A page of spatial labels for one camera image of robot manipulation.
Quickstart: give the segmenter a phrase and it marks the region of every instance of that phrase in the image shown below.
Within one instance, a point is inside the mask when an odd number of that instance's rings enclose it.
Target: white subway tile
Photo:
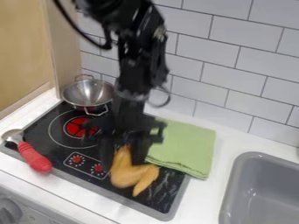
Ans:
[[[93,75],[93,77],[97,80],[101,80],[101,74],[100,73],[96,73],[96,72],[93,72],[93,71],[89,71],[89,70],[86,70],[84,68],[81,69],[82,71],[82,74],[90,74],[90,75]]]
[[[204,102],[197,102],[195,115],[198,118],[203,118],[215,123],[241,130],[248,131],[252,116],[244,115],[226,108],[220,108]]]
[[[271,25],[299,28],[299,1],[254,0],[250,20]]]
[[[299,82],[299,59],[277,53],[242,47],[237,68]]]
[[[90,35],[87,35],[87,36],[89,38],[93,39],[96,43],[98,43],[98,44],[100,43],[100,38],[95,37],[95,36],[90,36]],[[94,53],[94,54],[100,55],[100,48],[89,43],[84,38],[80,38],[80,49],[83,52]]]
[[[230,18],[247,18],[251,0],[184,0],[184,9]]]
[[[150,92],[149,100],[152,103],[161,104],[164,103],[166,99],[167,99],[167,95],[162,91],[154,89]],[[193,115],[194,108],[195,108],[195,100],[187,99],[174,94],[171,95],[170,103],[165,107],[162,107],[162,109],[172,110],[188,116]]]
[[[281,34],[282,28],[280,27],[226,17],[214,17],[210,39],[275,51]]]
[[[154,0],[154,4],[161,4],[165,6],[181,8],[183,0]]]
[[[299,108],[298,107],[294,107],[292,114],[289,117],[288,124],[299,128]]]
[[[205,63],[202,81],[251,95],[260,95],[265,76]]]
[[[207,38],[212,16],[163,6],[158,6],[158,9],[165,18],[168,31]]]
[[[299,105],[299,84],[268,78],[262,96],[279,102]]]
[[[185,35],[178,36],[177,55],[196,60],[203,60],[215,64],[233,67],[239,47],[219,42],[193,38]]]
[[[111,83],[112,85],[115,84],[115,80],[116,80],[115,77],[111,77],[111,76],[108,76],[108,75],[105,75],[105,74],[102,74],[102,75],[101,75],[101,79],[102,79],[103,81],[107,81],[107,82]]]
[[[172,85],[172,75],[171,74],[167,75],[167,81],[163,85],[166,87],[166,89],[168,91],[171,91],[171,85]]]
[[[77,12],[77,19],[79,27],[83,32],[104,37],[104,32],[101,28],[101,25],[96,23],[93,19],[84,16],[83,13],[80,12]]]
[[[170,74],[199,81],[203,62],[170,54],[166,55],[166,62],[170,69]]]
[[[177,33],[168,31],[167,35],[168,35],[168,39],[167,39],[167,46],[165,51],[167,53],[175,54],[177,49]]]
[[[226,107],[280,123],[287,121],[289,112],[292,109],[290,105],[285,103],[234,91],[229,92]]]
[[[101,38],[101,44],[105,43],[105,39]],[[111,50],[101,50],[101,56],[103,57],[107,57],[110,59],[114,59],[114,60],[118,60],[118,48],[117,48],[117,44],[114,42],[112,44],[112,49]]]
[[[299,57],[299,31],[285,29],[278,52]]]
[[[101,56],[93,54],[81,53],[82,67],[92,71],[108,74],[114,77],[119,75],[118,61],[113,59],[106,59]]]
[[[299,146],[299,129],[277,122],[270,122],[255,117],[249,133],[283,144],[290,144],[295,147]]]
[[[193,80],[173,77],[172,93],[223,106],[226,100],[227,89],[214,87]]]

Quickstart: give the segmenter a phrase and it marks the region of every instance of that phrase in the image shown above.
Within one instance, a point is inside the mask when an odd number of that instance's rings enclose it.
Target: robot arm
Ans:
[[[166,127],[165,123],[143,113],[150,90],[161,88],[169,72],[165,65],[167,36],[163,18],[150,0],[73,0],[86,16],[101,24],[107,42],[99,45],[68,17],[59,0],[53,2],[72,28],[95,46],[111,49],[111,32],[118,36],[121,73],[115,83],[113,113],[93,119],[85,128],[101,129],[95,139],[105,170],[109,170],[115,146],[119,144],[130,143],[133,164],[141,164],[149,147],[163,141]],[[170,95],[158,107],[169,101]],[[155,135],[151,134],[153,129],[158,129]]]
[[[63,13],[59,0],[53,0]],[[98,45],[66,18],[92,44],[111,49],[111,32],[118,36],[120,77],[115,92],[123,99],[145,102],[152,88],[161,87],[169,72],[165,65],[167,36],[164,21],[150,0],[73,0],[86,16],[99,22],[106,43]]]

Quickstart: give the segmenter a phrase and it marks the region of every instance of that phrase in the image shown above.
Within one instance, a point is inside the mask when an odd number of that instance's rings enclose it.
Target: red-handled utensil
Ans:
[[[39,154],[29,143],[23,141],[23,131],[21,129],[9,130],[2,134],[1,138],[4,141],[15,143],[22,158],[36,172],[49,173],[52,171],[51,161]]]

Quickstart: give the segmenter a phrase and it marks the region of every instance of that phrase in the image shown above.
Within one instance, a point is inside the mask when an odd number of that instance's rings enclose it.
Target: gray sink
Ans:
[[[219,224],[298,224],[299,164],[259,152],[234,162]]]

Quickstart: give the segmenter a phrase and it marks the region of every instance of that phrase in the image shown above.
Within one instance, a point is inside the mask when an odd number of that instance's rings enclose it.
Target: countertop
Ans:
[[[58,102],[53,89],[45,92],[1,120],[0,135],[6,130],[22,129]],[[169,224],[217,224],[233,161],[244,152],[260,151],[295,163],[299,162],[295,147],[166,109],[147,107],[145,111],[155,116],[191,123],[217,132],[210,178],[206,181],[191,179],[177,214],[173,220],[167,222]],[[9,186],[13,191],[73,217],[79,223],[164,223],[52,174],[40,175],[31,170],[27,164],[1,152],[0,179],[1,185]]]

